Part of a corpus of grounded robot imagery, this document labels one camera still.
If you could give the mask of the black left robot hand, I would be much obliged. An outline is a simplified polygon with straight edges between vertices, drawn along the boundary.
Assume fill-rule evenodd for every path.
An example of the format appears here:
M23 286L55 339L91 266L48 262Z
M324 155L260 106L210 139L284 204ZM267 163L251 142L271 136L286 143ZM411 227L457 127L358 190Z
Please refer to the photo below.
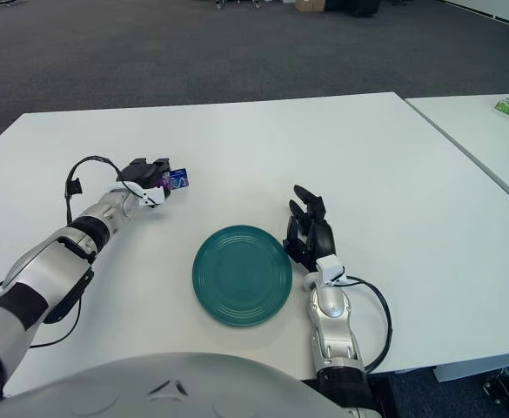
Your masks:
M168 158L158 158L148 163L146 158L135 158L117 175L117 181L133 182L143 189L161 187L163 178L171 171Z

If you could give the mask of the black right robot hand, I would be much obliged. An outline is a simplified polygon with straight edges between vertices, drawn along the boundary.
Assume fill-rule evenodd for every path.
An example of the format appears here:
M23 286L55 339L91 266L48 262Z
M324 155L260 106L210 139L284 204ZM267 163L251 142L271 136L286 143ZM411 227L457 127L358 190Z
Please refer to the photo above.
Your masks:
M317 260L336 254L332 228L325 219L326 209L321 196L316 196L301 185L293 191L306 210L293 199L289 201L291 217L283 248L286 254L309 273L317 271Z

